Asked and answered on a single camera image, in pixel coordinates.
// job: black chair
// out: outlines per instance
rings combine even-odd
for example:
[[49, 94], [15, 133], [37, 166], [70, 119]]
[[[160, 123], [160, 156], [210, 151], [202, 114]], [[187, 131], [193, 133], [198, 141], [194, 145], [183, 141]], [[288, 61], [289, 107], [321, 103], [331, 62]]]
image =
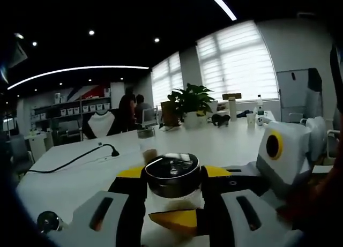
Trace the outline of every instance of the black chair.
[[12, 151], [12, 170], [15, 174], [25, 174], [33, 165], [22, 134], [10, 138]]

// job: ceiling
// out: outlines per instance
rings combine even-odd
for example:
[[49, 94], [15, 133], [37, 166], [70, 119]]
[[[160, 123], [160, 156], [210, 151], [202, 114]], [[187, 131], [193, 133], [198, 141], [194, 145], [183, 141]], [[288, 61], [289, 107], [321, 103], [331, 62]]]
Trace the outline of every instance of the ceiling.
[[[237, 21], [322, 13], [323, 0], [224, 0]], [[9, 69], [10, 85], [37, 74], [96, 65], [153, 67], [176, 51], [234, 22], [213, 0], [16, 0], [11, 30], [28, 59]], [[2, 102], [60, 87], [134, 83], [147, 70], [88, 69], [62, 72], [2, 89]]]

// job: glass jar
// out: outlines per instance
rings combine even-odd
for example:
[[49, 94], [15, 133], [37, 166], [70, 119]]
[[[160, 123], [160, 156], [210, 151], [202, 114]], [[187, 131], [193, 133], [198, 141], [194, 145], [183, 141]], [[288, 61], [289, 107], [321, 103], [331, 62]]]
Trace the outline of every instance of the glass jar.
[[144, 164], [148, 165], [152, 159], [158, 156], [155, 130], [154, 128], [140, 129], [137, 133]]

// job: water bottle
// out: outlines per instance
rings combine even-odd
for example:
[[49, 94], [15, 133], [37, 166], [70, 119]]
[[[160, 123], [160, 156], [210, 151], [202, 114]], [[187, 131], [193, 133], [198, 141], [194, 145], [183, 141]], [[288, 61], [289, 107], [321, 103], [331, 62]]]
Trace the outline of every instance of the water bottle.
[[263, 116], [264, 115], [264, 109], [263, 109], [263, 100], [261, 98], [261, 95], [257, 95], [257, 115]]

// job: window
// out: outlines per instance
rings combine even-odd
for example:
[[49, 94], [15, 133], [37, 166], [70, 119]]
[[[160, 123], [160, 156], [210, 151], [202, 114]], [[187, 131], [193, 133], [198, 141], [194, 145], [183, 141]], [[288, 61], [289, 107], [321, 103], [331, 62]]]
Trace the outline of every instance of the window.
[[278, 99], [274, 67], [262, 36], [253, 21], [211, 34], [198, 41], [204, 86], [211, 97], [241, 93], [238, 101]]
[[161, 102], [168, 101], [172, 89], [183, 89], [180, 57], [178, 53], [158, 64], [151, 73], [154, 106], [161, 107]]

